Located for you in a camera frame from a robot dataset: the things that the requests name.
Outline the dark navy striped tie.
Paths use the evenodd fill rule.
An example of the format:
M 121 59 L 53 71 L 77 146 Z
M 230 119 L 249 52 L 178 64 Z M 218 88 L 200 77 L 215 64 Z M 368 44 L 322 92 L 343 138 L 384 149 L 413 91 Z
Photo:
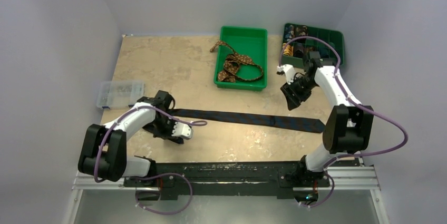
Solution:
M 204 111 L 192 109 L 171 109 L 168 112 L 173 116 L 180 116 L 193 119 L 212 120 L 227 123 L 249 124 L 270 126 L 273 128 L 288 129 L 294 131 L 303 131 L 310 133 L 322 133 L 325 124 L 319 119 L 279 116 L 279 115 L 263 115 L 239 112 L 223 112 L 223 111 Z M 153 134 L 155 138 L 162 138 L 177 144 L 183 144 L 184 140 L 180 137 L 173 137 L 168 129 L 173 129 L 173 121 L 162 118 L 167 122 L 164 126 L 156 126 L 154 122 L 146 124 L 143 129 Z

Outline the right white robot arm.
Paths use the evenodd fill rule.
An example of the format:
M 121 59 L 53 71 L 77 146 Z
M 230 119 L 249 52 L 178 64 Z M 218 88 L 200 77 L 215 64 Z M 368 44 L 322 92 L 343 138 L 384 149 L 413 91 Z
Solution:
M 277 67 L 277 74 L 286 77 L 286 83 L 280 89 L 288 109 L 299 107 L 317 86 L 333 107 L 323 130 L 321 145 L 303 156 L 291 174 L 300 184 L 307 186 L 324 175 L 324 165 L 331 159 L 355 154 L 368 147 L 373 115 L 349 102 L 354 97 L 332 59 L 323 59 L 318 52 L 310 52 L 304 57 L 303 65 L 304 74 L 299 74 L 289 64 Z

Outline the bright green plastic tray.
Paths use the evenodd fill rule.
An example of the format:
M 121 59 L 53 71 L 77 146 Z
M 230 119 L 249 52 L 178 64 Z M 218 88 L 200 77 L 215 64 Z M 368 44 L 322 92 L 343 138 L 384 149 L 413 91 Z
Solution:
M 217 53 L 215 73 L 213 77 L 214 84 L 222 89 L 235 89 L 247 91 L 262 91 L 267 86 L 267 30 L 261 28 L 223 26 L 220 31 L 220 38 L 228 43 L 236 52 L 250 56 L 253 61 L 264 69 L 264 76 L 257 81 L 236 83 L 218 82 L 217 74 L 223 69 L 226 56 L 232 51 L 219 46 L 212 53 Z M 254 66 L 242 65 L 237 73 L 244 78 L 252 78 L 260 75 L 259 70 Z

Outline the dark green compartment organizer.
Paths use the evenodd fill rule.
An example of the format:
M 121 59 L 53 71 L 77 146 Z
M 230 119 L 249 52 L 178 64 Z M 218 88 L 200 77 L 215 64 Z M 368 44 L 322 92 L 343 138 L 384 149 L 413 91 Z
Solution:
M 344 63 L 344 35 L 335 30 L 328 30 L 318 27 L 308 27 L 308 36 L 316 37 L 324 42 L 328 43 L 339 54 L 341 64 Z M 330 59 L 334 63 L 337 62 L 337 58 L 334 52 L 323 43 L 313 39 L 301 39 L 293 41 L 290 44 L 294 47 L 293 57 L 281 55 L 280 63 L 290 64 L 293 67 L 302 69 L 304 67 L 303 57 L 308 56 L 310 52 L 318 52 L 322 59 Z

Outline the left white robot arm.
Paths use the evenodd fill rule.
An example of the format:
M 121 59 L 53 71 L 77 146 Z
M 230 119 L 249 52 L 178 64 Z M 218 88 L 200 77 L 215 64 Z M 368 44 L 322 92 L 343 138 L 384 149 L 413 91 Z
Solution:
M 156 161 L 128 155 L 127 141 L 141 129 L 155 138 L 177 144 L 191 139 L 191 124 L 169 114 L 169 106 L 173 103 L 171 94 L 158 91 L 153 98 L 139 98 L 131 109 L 113 121 L 90 125 L 85 133 L 78 171 L 93 176 L 96 182 L 137 178 L 145 187 L 155 184 L 159 176 Z

